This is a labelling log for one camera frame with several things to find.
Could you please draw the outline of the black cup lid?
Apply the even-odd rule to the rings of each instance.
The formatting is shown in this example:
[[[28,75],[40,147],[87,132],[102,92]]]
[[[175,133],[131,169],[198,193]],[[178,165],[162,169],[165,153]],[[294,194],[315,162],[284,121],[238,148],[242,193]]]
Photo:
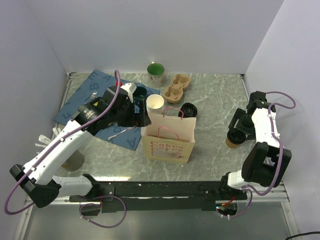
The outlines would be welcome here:
[[[234,145],[241,145],[246,141],[246,134],[237,128],[230,129],[227,132],[226,139]]]

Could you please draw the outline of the cream cakes paper bag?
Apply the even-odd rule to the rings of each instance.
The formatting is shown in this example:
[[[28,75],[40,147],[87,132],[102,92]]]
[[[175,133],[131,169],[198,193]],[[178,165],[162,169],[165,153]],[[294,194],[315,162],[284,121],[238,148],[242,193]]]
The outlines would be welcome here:
[[[151,124],[141,128],[146,158],[186,164],[195,145],[195,117],[149,113]]]

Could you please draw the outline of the brown pulp cup carrier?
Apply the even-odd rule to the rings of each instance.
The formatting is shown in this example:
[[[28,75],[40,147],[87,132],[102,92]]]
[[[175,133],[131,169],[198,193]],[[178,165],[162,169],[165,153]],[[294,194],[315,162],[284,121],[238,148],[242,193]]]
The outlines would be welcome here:
[[[171,81],[171,85],[169,85],[163,93],[163,98],[171,103],[178,104],[184,92],[188,89],[190,85],[191,79],[189,76],[185,74],[176,74]]]

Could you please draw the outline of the brown paper coffee cup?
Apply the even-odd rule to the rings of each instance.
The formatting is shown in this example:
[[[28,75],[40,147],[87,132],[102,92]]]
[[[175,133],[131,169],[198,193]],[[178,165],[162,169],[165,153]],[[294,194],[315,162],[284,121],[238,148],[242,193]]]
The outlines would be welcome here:
[[[230,149],[236,149],[239,146],[239,144],[231,142],[228,138],[225,139],[225,144]]]

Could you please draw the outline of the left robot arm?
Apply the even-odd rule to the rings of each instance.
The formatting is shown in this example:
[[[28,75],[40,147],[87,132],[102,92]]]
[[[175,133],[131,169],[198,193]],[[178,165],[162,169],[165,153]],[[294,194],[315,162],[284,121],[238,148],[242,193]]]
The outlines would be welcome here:
[[[113,124],[127,128],[151,124],[145,99],[134,98],[136,89],[134,83],[108,87],[103,96],[81,105],[62,132],[34,159],[10,169],[11,175],[38,208],[46,207],[60,197],[83,196],[87,201],[94,201],[99,196],[100,184],[91,175],[58,177],[55,173],[81,145],[101,130]]]

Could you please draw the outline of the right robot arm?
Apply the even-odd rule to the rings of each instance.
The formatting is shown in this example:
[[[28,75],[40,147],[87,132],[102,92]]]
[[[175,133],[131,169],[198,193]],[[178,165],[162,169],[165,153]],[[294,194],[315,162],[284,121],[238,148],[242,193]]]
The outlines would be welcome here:
[[[223,199],[245,190],[265,196],[279,185],[291,161],[292,152],[284,147],[276,126],[277,103],[268,102],[266,96],[265,92],[252,92],[246,109],[238,108],[229,123],[225,139],[229,148],[248,140],[254,140],[255,145],[241,170],[221,178],[218,192]]]

